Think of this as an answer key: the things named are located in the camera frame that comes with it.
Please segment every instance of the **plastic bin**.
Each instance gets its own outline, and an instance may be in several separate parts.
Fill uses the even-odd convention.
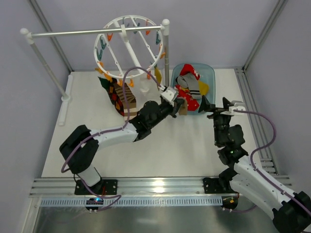
[[[210,103],[215,104],[215,71],[212,67],[200,64],[200,63],[182,63],[177,65],[172,72],[171,86],[175,87],[177,85],[176,78],[179,76],[180,71],[184,67],[184,64],[190,64],[193,68],[200,74],[200,80],[209,85],[208,93],[205,95]],[[189,115],[198,115],[204,112],[198,113],[199,108],[196,111],[188,111]]]

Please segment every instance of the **blue plastic basket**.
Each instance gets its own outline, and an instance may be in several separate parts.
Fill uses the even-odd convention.
[[[208,93],[205,95],[208,101],[212,104],[215,104],[215,92],[216,92],[216,87],[215,87],[215,71],[213,70],[212,67],[205,65],[205,64],[200,64],[200,63],[183,63],[177,65],[172,72],[172,80],[171,80],[171,86],[175,87],[177,85],[176,78],[179,76],[180,71],[184,67],[184,64],[190,64],[193,66],[193,68],[200,74],[200,80],[206,84],[209,85],[209,90]],[[198,113],[199,108],[196,111],[188,111],[189,115],[197,115],[201,114]]]

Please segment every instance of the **perforated metal strip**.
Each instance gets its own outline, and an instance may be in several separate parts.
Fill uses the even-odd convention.
[[[102,205],[87,205],[89,198],[43,198],[40,207],[91,207],[107,206],[113,200],[104,200]],[[114,207],[155,207],[155,206],[220,206],[222,197],[124,197]]]

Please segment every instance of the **white table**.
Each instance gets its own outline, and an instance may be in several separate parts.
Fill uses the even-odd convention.
[[[79,125],[89,129],[105,129],[124,123],[106,91],[101,87],[97,72],[73,72],[66,123],[56,124],[42,177],[72,177],[62,174],[64,158],[60,145]],[[222,107],[222,97],[242,100],[233,69],[216,69],[216,106]],[[235,116],[230,125],[240,124],[246,143],[242,147],[249,153],[256,147],[247,115]],[[103,177],[178,177],[216,176],[227,167],[218,158],[214,146],[213,120],[201,116],[167,117],[147,138],[135,142],[110,146],[99,150],[93,165]],[[255,162],[260,164],[257,154]]]

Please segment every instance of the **gray wall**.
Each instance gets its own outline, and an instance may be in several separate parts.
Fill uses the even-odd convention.
[[[114,18],[129,14],[148,17],[157,24],[160,24],[162,19],[168,18],[171,21],[171,67],[182,62],[233,67],[244,65],[277,0],[37,0],[37,2],[54,31],[102,28]],[[95,38],[94,35],[59,38],[74,69],[94,68]],[[124,49],[115,52],[117,57],[124,56]],[[124,68],[132,66],[129,60],[123,65]]]
[[[311,1],[290,0],[247,74],[277,127],[277,163],[311,195]]]
[[[26,0],[0,7],[0,232],[20,232],[27,197],[41,174],[60,94],[19,30],[43,31]],[[37,45],[65,84],[68,75],[48,40]]]

